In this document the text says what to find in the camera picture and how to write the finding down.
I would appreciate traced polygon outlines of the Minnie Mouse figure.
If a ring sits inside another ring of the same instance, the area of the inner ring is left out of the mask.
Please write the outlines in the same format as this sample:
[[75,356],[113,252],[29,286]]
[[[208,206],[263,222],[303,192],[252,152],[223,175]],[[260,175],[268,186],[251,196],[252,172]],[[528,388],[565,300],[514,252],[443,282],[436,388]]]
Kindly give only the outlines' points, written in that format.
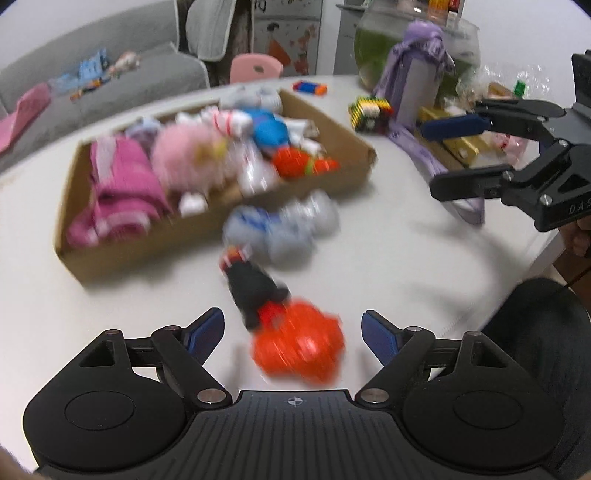
[[226,248],[219,266],[247,330],[270,327],[283,317],[290,290],[286,285],[277,284],[253,263],[249,250],[235,246]]

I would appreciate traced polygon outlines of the pink cushion on sofa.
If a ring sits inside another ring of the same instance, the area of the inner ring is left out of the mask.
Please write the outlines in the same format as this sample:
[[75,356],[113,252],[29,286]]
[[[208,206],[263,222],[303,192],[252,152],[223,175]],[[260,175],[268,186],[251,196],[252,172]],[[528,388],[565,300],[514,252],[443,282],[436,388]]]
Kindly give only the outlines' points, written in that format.
[[50,102],[51,91],[47,83],[35,85],[19,98],[13,112],[1,121],[1,153],[12,146]]

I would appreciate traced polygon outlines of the white plush toy on sofa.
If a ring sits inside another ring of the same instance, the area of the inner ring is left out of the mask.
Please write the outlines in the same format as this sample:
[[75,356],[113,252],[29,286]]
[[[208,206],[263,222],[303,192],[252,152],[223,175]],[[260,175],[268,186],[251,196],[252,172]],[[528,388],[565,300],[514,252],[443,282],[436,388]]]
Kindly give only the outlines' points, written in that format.
[[136,69],[140,64],[140,57],[132,51],[126,51],[109,67],[108,73],[117,76],[124,72]]

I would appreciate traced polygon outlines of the blue toy on sofa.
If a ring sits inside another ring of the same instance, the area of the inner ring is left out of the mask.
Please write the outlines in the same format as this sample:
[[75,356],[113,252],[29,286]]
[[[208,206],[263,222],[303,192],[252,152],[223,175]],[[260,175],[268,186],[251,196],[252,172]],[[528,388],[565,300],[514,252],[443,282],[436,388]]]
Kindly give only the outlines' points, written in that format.
[[81,61],[78,65],[77,79],[79,85],[86,85],[102,78],[110,66],[110,60],[105,48],[96,51],[91,57]]

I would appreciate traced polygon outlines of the orange plastic bag ball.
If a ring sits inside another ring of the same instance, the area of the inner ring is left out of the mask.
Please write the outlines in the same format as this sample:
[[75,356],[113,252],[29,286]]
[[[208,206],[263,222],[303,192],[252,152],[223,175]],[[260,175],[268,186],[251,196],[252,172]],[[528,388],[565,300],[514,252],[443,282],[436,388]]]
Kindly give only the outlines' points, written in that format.
[[339,316],[304,299],[287,302],[252,337],[252,360],[270,377],[328,385],[339,375],[345,336]]

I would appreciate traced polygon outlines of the glass fish bowl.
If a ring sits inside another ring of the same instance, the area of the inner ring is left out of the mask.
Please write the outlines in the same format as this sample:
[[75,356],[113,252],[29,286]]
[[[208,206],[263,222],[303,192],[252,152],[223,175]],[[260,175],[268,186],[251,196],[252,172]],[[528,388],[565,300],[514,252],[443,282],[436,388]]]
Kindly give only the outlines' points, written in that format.
[[445,12],[435,1],[370,2],[356,28],[356,66],[362,83],[370,90],[379,83],[391,52],[400,47],[431,61],[444,62],[442,93],[453,93],[461,75],[480,66],[479,28],[461,11]]

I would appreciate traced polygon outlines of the white grey sock in box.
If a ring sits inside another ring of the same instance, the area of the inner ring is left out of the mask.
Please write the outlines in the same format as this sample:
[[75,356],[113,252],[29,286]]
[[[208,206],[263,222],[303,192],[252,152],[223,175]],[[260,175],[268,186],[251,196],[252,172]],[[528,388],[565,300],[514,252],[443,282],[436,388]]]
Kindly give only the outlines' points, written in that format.
[[162,124],[155,118],[141,117],[124,130],[124,135],[140,144],[151,144],[161,128]]

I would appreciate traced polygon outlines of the cardboard box tray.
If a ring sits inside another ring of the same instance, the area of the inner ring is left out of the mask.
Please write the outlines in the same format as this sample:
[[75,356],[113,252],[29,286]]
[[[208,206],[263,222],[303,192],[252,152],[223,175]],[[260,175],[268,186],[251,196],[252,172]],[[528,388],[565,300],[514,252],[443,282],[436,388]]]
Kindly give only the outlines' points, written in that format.
[[286,89],[277,92],[287,114],[311,120],[339,169],[280,180],[246,195],[230,168],[229,141],[167,136],[169,158],[183,162],[172,180],[157,175],[140,144],[122,133],[78,144],[64,186],[54,251],[82,284],[131,268],[219,233],[240,204],[279,208],[315,189],[355,190],[370,176],[377,153],[352,130]]

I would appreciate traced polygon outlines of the blue sock roll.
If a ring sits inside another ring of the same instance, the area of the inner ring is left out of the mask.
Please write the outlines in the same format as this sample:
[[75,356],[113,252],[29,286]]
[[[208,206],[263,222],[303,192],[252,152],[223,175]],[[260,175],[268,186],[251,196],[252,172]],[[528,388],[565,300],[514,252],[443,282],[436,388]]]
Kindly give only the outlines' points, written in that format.
[[290,145],[287,125],[264,109],[245,109],[252,117],[252,140],[260,150],[276,150]]

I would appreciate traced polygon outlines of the pink child chair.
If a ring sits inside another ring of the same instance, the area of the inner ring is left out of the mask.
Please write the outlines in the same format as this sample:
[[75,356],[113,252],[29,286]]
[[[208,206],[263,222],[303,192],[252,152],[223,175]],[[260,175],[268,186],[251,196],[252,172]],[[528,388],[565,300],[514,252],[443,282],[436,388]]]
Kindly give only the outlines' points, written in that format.
[[280,78],[283,64],[273,56],[259,53],[245,53],[232,59],[229,83],[249,83]]

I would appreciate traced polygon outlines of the pink fluffy plush yellow glasses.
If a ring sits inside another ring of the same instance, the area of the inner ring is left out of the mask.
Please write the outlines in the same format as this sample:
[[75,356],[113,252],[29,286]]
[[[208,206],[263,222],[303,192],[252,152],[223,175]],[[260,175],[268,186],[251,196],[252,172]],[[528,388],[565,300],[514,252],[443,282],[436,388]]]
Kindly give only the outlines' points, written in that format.
[[226,181],[228,140],[203,124],[164,127],[151,150],[154,174],[166,192],[197,192],[207,196]]

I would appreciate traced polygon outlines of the white sock pink band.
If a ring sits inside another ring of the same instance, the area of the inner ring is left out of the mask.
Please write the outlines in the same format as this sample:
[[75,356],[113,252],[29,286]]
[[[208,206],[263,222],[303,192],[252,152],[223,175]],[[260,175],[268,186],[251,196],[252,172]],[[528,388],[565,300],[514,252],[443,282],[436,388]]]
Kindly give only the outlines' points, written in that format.
[[200,119],[226,137],[242,139],[252,135],[252,116],[242,110],[208,106],[201,110]]

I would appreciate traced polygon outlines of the orange bag in box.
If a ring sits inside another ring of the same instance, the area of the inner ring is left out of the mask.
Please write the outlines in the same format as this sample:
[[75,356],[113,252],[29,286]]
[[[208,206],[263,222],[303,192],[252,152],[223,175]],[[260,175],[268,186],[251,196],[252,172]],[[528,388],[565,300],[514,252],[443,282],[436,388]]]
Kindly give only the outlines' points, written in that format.
[[338,171],[341,164],[335,159],[311,156],[294,147],[277,149],[271,159],[281,178],[291,180],[305,176],[318,176]]

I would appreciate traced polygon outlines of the clear bubble wrap roll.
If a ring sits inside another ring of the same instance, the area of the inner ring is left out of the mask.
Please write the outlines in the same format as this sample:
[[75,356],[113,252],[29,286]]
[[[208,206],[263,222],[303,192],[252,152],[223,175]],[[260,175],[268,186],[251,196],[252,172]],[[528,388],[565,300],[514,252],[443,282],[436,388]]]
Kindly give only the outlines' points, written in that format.
[[235,157],[239,165],[236,182],[243,197],[272,190],[280,183],[280,175],[272,163],[263,158],[250,139],[235,142]]

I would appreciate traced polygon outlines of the blue orange toy blocks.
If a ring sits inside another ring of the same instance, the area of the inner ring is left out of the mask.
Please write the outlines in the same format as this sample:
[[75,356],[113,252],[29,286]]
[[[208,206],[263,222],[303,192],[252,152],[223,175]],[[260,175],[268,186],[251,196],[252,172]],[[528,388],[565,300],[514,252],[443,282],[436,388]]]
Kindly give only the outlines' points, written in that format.
[[291,86],[294,91],[311,94],[315,96],[324,96],[328,93],[328,86],[322,83],[308,82],[308,81],[297,81]]

